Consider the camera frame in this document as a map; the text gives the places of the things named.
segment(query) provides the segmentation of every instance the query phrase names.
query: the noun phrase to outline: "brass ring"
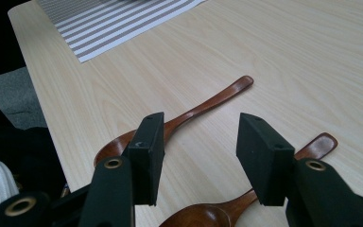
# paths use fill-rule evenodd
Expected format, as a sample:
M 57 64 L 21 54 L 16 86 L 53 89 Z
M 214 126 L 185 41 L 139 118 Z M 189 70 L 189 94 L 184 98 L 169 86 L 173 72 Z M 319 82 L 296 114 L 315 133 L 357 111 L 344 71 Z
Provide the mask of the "brass ring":
M 21 198 L 11 205 L 9 205 L 5 210 L 5 215 L 10 217 L 15 217 L 24 214 L 25 212 L 31 210 L 34 205 L 37 203 L 37 200 L 34 197 L 25 197 Z
M 313 161 L 313 160 L 308 160 L 305 162 L 305 164 L 314 169 L 314 170 L 317 170 L 317 171 L 325 171 L 326 170 L 326 166 L 320 162 L 317 162 L 317 161 Z
M 113 158 L 105 163 L 106 168 L 118 168 L 123 164 L 121 159 Z

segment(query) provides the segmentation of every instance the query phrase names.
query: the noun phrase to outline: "gray and white striped napkin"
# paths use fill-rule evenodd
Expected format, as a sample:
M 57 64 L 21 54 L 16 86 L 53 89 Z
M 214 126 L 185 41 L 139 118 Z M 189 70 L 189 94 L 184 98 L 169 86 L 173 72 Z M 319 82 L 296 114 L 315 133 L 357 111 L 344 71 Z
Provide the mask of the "gray and white striped napkin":
M 155 27 L 205 0 L 39 0 L 80 62 Z

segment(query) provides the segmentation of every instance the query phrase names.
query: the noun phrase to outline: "wooden spoon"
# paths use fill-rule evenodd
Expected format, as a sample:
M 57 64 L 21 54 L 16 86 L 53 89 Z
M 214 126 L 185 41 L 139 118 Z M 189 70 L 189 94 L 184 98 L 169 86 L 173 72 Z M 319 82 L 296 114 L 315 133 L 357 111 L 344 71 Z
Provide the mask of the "wooden spoon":
M 206 113 L 207 111 L 213 109 L 214 107 L 224 103 L 229 100 L 231 97 L 241 93 L 246 90 L 253 84 L 254 80 L 250 76 L 243 76 L 240 79 L 236 80 L 232 85 L 227 87 L 225 90 L 220 93 L 214 95 L 210 99 L 201 103 L 194 109 L 183 113 L 182 115 L 164 123 L 164 143 L 169 140 L 170 135 L 175 131 L 177 127 L 182 125 L 187 120 L 191 119 L 194 116 L 198 116 L 200 114 Z M 132 139 L 134 131 L 129 131 L 109 142 L 105 147 L 103 147 L 95 157 L 94 166 L 96 166 L 99 161 L 104 158 L 111 156 L 119 156 L 122 154 L 123 150 L 126 148 L 126 145 Z
M 320 159 L 337 146 L 337 140 L 329 133 L 322 133 L 295 154 L 295 158 Z M 202 203 L 187 206 L 164 221 L 160 227 L 183 226 L 231 226 L 257 197 L 251 189 L 241 197 L 222 203 Z

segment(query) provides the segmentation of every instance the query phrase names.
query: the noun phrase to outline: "light wood tabletop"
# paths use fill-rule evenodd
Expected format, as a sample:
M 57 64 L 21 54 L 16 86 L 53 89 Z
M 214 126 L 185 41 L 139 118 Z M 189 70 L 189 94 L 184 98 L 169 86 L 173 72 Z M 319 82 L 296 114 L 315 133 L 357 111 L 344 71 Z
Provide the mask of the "light wood tabletop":
M 235 155 L 240 113 L 267 120 L 296 150 L 321 132 L 324 161 L 363 196 L 363 0 L 209 0 L 80 63 L 36 2 L 9 18 L 74 191 L 97 152 L 143 117 L 167 121 L 243 75 L 253 86 L 184 125 L 165 147 L 157 206 L 137 226 L 251 188 Z M 287 226 L 284 207 L 252 205 L 237 226 Z

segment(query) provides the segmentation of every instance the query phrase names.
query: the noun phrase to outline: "wooden table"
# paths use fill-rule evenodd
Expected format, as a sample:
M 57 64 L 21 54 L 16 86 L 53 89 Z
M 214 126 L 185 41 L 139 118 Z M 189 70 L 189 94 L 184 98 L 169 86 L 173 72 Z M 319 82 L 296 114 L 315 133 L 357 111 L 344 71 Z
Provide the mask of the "wooden table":
M 235 156 L 240 113 L 263 117 L 296 149 L 333 134 L 339 146 L 324 161 L 363 196 L 363 1 L 210 0 L 85 63 L 35 2 L 9 17 L 72 190 L 90 182 L 96 153 L 144 116 L 169 120 L 254 78 L 173 135 L 158 205 L 136 207 L 137 226 L 251 188 Z M 286 226 L 284 211 L 257 202 L 237 225 Z

